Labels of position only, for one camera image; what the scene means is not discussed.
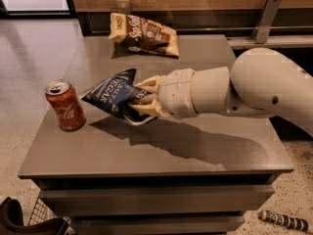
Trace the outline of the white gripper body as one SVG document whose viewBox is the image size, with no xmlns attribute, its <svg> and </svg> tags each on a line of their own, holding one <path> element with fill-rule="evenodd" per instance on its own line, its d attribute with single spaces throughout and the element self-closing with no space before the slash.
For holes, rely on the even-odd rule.
<svg viewBox="0 0 313 235">
<path fill-rule="evenodd" d="M 195 118 L 191 94 L 192 69 L 174 70 L 161 82 L 157 97 L 161 107 L 174 118 Z"/>
</svg>

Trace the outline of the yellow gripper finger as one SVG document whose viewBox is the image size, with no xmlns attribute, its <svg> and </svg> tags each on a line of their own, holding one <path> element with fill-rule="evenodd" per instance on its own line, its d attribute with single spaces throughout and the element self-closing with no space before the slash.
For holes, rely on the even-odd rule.
<svg viewBox="0 0 313 235">
<path fill-rule="evenodd" d="M 159 87 L 164 79 L 165 79 L 164 75 L 155 75 L 135 84 L 135 88 L 138 91 L 157 94 Z"/>
<path fill-rule="evenodd" d="M 150 94 L 142 99 L 134 100 L 128 104 L 133 110 L 141 115 L 149 115 L 151 117 L 167 117 L 168 112 L 161 106 L 157 94 Z"/>
</svg>

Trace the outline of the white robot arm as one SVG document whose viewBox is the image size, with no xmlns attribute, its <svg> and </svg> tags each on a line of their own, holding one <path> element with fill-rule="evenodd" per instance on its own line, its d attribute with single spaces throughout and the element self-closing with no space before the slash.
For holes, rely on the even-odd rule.
<svg viewBox="0 0 313 235">
<path fill-rule="evenodd" d="M 313 135 L 313 76 L 272 49 L 247 50 L 228 68 L 174 70 L 137 86 L 151 94 L 129 106 L 151 117 L 278 116 Z"/>
</svg>

